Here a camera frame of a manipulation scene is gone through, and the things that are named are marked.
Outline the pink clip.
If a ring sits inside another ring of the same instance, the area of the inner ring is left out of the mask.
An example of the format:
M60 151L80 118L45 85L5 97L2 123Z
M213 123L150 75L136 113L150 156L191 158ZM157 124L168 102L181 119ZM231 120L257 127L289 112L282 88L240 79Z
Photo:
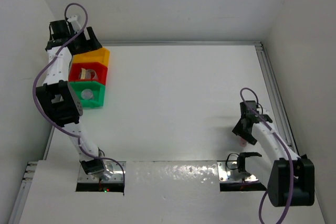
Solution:
M247 146L248 142L244 140L243 138L240 138L240 146L245 148Z

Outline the clear tape roll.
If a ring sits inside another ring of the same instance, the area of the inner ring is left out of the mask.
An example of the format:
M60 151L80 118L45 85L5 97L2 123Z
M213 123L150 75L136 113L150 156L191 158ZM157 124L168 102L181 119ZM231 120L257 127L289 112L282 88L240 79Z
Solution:
M86 69L86 79L88 80L98 80L98 74L93 69Z

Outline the beige tape roll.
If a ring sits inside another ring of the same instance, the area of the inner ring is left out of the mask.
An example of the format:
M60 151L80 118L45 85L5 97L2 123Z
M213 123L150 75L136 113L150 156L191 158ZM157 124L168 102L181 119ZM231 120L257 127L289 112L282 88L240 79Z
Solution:
M79 73L79 80L85 80L86 79L86 69L81 68L80 73Z

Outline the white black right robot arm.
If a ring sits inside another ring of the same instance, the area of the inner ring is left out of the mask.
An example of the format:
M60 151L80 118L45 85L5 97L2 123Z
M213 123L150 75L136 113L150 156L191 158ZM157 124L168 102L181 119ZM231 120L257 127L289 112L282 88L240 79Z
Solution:
M240 173L254 175L266 187L274 207L314 204L314 164L292 151L277 132L267 113L258 111L256 101L240 103L241 117L232 132L264 153L241 152L237 158Z

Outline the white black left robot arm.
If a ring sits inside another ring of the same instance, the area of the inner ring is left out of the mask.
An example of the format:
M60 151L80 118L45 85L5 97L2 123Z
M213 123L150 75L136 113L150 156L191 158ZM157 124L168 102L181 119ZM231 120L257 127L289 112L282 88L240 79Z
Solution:
M33 94L39 110L55 128L69 136L85 174L102 180L106 171L102 152L80 122L83 107L68 81L73 56L102 47L91 27L87 28L87 33L88 37L82 29L75 31L74 23L66 19L49 24L46 79L41 85L34 85Z

